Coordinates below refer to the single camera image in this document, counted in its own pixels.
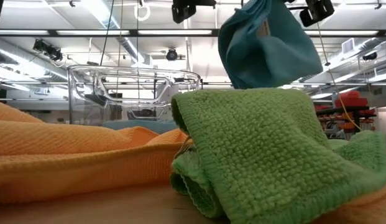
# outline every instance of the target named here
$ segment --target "wooden table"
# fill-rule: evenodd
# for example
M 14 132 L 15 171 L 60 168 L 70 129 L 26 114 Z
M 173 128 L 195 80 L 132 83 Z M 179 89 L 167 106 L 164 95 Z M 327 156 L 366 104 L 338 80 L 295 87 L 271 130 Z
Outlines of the wooden table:
M 0 206 L 0 224 L 210 224 L 188 197 L 168 185 L 74 195 L 51 202 Z

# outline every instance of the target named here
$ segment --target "ceiling-mounted camera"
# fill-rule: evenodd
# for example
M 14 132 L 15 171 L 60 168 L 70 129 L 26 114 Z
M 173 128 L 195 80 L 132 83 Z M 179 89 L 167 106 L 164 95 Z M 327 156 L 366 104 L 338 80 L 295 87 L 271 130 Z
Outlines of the ceiling-mounted camera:
M 166 58 L 168 61 L 176 60 L 178 58 L 178 54 L 176 53 L 176 49 L 173 49 L 173 48 L 169 49 Z
M 62 50 L 51 44 L 45 43 L 43 40 L 35 40 L 32 49 L 36 50 L 37 52 L 44 53 L 45 56 L 48 56 L 55 62 L 60 62 L 63 60 Z

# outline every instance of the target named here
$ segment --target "green towel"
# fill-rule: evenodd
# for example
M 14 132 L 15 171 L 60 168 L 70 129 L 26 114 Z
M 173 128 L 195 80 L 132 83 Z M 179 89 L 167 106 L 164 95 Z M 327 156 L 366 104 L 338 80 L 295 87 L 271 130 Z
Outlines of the green towel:
M 327 140 L 302 91 L 195 91 L 172 109 L 194 145 L 174 160 L 171 183 L 207 217 L 308 223 L 386 184 L 384 134 Z

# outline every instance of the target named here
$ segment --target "transparent bin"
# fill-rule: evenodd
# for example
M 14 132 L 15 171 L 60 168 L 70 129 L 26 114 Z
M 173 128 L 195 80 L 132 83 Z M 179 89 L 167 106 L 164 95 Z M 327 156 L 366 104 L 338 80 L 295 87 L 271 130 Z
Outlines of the transparent bin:
M 88 65 L 67 72 L 70 124 L 172 121 L 172 96 L 200 88 L 200 76 L 192 72 Z

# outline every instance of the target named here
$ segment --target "microfiber cloth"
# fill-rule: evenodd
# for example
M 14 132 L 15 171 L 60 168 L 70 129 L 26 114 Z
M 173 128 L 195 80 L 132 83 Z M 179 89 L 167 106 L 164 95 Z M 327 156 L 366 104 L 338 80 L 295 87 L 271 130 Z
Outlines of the microfiber cloth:
M 257 30 L 267 19 L 270 35 Z M 283 0 L 250 0 L 221 27 L 219 54 L 234 88 L 276 87 L 323 70 Z
M 330 142 L 302 91 L 196 91 L 175 95 L 172 110 L 193 145 L 171 183 L 207 217 L 308 223 L 386 185 L 385 135 Z
M 0 103 L 0 203 L 167 182 L 186 134 L 47 124 Z
M 173 121 L 143 121 L 143 120 L 128 120 L 128 121 L 106 121 L 102 127 L 120 130 L 124 128 L 143 127 L 157 134 L 163 134 L 178 126 Z

